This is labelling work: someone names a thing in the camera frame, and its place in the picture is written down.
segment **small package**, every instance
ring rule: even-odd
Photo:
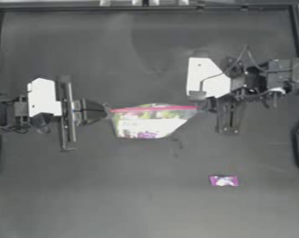
[[[212,186],[233,186],[237,187],[237,176],[209,176]]]
[[[159,139],[172,132],[197,113],[197,106],[145,104],[113,109],[114,132],[118,138]]]

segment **cable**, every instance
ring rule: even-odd
[[[208,79],[211,79],[211,78],[216,78],[216,77],[224,75],[225,73],[228,73],[228,72],[236,67],[236,65],[237,65],[237,63],[240,62],[240,60],[241,60],[241,58],[243,58],[244,53],[247,52],[247,50],[248,50],[248,45],[245,45],[244,48],[243,48],[243,50],[240,51],[240,54],[239,54],[239,56],[237,56],[237,59],[236,59],[235,63],[231,65],[231,67],[227,68],[227,70],[225,70],[224,72],[221,72],[221,73],[219,73],[219,74],[216,74],[216,75],[212,75],[212,76],[204,78],[204,79],[201,80],[201,83],[203,83],[205,80],[208,80]]]

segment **robotic arm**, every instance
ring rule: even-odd
[[[77,126],[86,126],[106,117],[105,107],[88,99],[73,99],[68,77],[56,80],[37,78],[26,85],[26,96],[0,100],[0,132],[25,133],[34,127],[49,132],[49,123],[60,126],[61,150],[72,151],[77,141]]]
[[[299,59],[275,59],[245,68],[239,59],[228,58],[223,65],[209,58],[189,59],[187,95],[217,114],[217,131],[237,134],[248,101],[267,107],[272,101],[276,107],[281,97],[299,95]]]

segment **ziploc bag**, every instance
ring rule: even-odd
[[[113,109],[116,136],[129,139],[164,138],[197,114],[197,109],[196,106],[161,103]]]

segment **snack bag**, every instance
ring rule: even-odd
[[[169,136],[197,114],[197,107],[153,103],[113,109],[112,113],[118,138],[159,139]]]

